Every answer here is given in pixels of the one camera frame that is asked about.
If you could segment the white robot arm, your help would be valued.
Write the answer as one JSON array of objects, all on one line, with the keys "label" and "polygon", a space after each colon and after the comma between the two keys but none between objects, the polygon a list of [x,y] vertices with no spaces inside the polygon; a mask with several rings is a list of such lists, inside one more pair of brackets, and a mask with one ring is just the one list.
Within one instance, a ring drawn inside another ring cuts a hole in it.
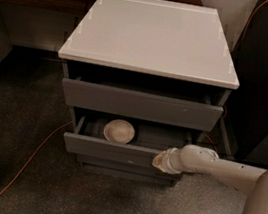
[{"label": "white robot arm", "polygon": [[224,160],[204,147],[188,145],[162,151],[153,159],[158,170],[173,175],[202,173],[246,196],[242,214],[268,214],[268,170]]}]

